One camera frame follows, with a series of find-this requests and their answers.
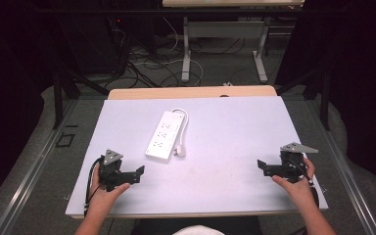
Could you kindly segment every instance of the white power strip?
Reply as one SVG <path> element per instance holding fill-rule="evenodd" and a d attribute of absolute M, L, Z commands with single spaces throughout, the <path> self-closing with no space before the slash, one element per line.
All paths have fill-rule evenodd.
<path fill-rule="evenodd" d="M 184 117 L 183 114 L 165 111 L 145 155 L 167 160 Z"/>

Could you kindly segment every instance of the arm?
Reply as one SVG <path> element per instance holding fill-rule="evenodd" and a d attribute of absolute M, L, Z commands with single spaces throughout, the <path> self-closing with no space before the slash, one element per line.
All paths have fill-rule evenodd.
<path fill-rule="evenodd" d="M 101 187 L 99 188 L 99 165 L 97 164 L 93 171 L 93 179 L 91 181 L 90 196 L 93 197 L 90 200 L 90 206 L 87 211 L 87 216 L 81 222 L 75 234 L 98 234 L 102 227 L 103 221 L 111 210 L 115 200 L 126 189 L 130 187 L 130 184 L 125 183 L 117 187 L 112 192 L 106 192 Z"/>
<path fill-rule="evenodd" d="M 315 167 L 309 159 L 304 159 L 307 166 L 307 175 L 313 178 Z M 309 183 L 303 178 L 297 183 L 290 183 L 286 179 L 277 175 L 272 177 L 273 181 L 282 186 L 289 194 L 292 202 L 301 213 L 307 230 L 307 234 L 336 234 L 334 229 L 319 211 L 312 193 L 310 192 Z"/>

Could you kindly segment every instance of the finger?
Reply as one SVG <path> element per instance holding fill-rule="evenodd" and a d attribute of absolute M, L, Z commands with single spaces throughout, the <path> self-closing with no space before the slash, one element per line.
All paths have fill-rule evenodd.
<path fill-rule="evenodd" d="M 309 178 L 313 178 L 313 175 L 315 174 L 315 165 L 313 165 L 312 161 L 307 158 L 304 158 L 304 163 L 307 167 L 307 176 L 309 176 Z"/>
<path fill-rule="evenodd" d="M 287 181 L 286 179 L 280 177 L 280 176 L 277 176 L 277 175 L 273 175 L 273 177 L 271 177 L 271 179 L 276 182 L 278 185 L 280 185 L 282 188 L 284 188 L 286 191 L 289 189 L 291 183 L 289 181 Z"/>
<path fill-rule="evenodd" d="M 96 164 L 93 169 L 93 178 L 91 180 L 91 185 L 99 185 L 99 169 L 100 164 Z"/>
<path fill-rule="evenodd" d="M 119 185 L 118 187 L 116 187 L 111 193 L 114 193 L 115 195 L 120 196 L 128 188 L 130 188 L 130 184 L 129 183 L 123 183 L 123 184 Z"/>

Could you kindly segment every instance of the person's hand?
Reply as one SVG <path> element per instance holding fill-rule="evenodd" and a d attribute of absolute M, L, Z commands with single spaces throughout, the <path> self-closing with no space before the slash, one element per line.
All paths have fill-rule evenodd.
<path fill-rule="evenodd" d="M 99 168 L 99 164 L 96 164 L 96 166 L 94 167 L 93 179 L 91 181 L 89 192 L 89 197 L 91 197 L 91 195 L 93 195 L 93 197 L 90 200 L 90 206 L 87 215 L 96 215 L 105 218 L 118 196 L 126 191 L 130 187 L 130 184 L 121 184 L 111 192 L 107 192 L 106 186 L 99 186 Z"/>
<path fill-rule="evenodd" d="M 111 192 L 105 190 L 105 186 L 99 184 L 99 168 L 96 164 L 93 171 L 93 179 L 88 197 L 91 197 L 87 216 L 81 222 L 75 234 L 98 234 L 103 221 L 111 210 L 118 196 L 120 196 L 130 184 L 124 183 Z"/>
<path fill-rule="evenodd" d="M 307 167 L 307 176 L 312 179 L 315 172 L 315 166 L 307 158 L 304 158 L 304 163 Z M 309 183 L 307 182 L 307 179 L 305 177 L 303 177 L 296 183 L 291 183 L 277 175 L 274 175 L 272 179 L 274 182 L 276 182 L 286 190 L 292 202 L 295 204 L 299 211 L 303 207 L 316 205 L 309 188 Z"/>

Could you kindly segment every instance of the desk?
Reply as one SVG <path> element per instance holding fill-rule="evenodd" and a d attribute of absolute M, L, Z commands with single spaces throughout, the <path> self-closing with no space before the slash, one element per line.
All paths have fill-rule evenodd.
<path fill-rule="evenodd" d="M 164 0 L 165 7 L 172 8 L 207 8 L 207 7 L 270 7 L 299 6 L 305 0 Z M 189 37 L 251 37 L 259 38 L 258 49 L 253 51 L 253 58 L 261 83 L 267 83 L 267 75 L 261 60 L 264 42 L 267 37 L 270 18 L 264 22 L 188 22 L 184 18 L 184 62 L 181 80 L 189 80 L 191 51 Z"/>
<path fill-rule="evenodd" d="M 296 212 L 286 192 L 263 176 L 257 163 L 260 159 L 278 165 L 279 148 L 300 142 L 282 98 L 275 94 L 270 86 L 112 91 L 100 113 L 66 214 L 82 217 L 88 171 L 108 148 L 124 154 L 123 171 L 145 166 L 141 182 L 120 196 L 110 217 Z M 144 153 L 163 112 L 173 108 L 182 108 L 190 116 L 184 134 L 187 156 L 158 162 Z M 327 209 L 317 189 L 320 207 Z"/>

